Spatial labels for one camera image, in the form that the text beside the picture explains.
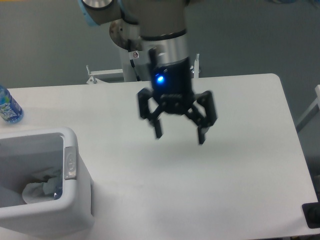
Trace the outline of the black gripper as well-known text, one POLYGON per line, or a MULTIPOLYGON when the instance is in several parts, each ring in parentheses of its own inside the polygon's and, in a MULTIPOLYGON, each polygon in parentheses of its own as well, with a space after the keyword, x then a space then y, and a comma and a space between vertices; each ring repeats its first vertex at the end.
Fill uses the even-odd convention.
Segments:
POLYGON ((148 119, 154 127, 156 139, 160 139, 163 135, 160 114, 185 114, 196 124, 198 144, 202 145, 206 140, 206 133, 218 119, 213 92, 206 90, 194 94, 189 57, 178 62, 161 64, 156 54, 155 47, 148 51, 148 68, 153 91, 143 88, 137 93, 140 117, 148 119), (151 98, 158 104, 154 112, 149 108, 151 98))

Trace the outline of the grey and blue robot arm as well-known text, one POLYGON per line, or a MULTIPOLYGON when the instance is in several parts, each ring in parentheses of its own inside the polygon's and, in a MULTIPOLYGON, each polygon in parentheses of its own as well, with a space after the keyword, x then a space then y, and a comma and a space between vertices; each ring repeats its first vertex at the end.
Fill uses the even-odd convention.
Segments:
POLYGON ((151 88, 137 93, 139 114, 162 136, 160 115, 186 116, 197 126, 198 142, 218 118, 213 93, 195 93, 187 45, 185 8, 190 0, 80 0, 89 25, 110 24, 110 34, 124 44, 138 81, 151 88))

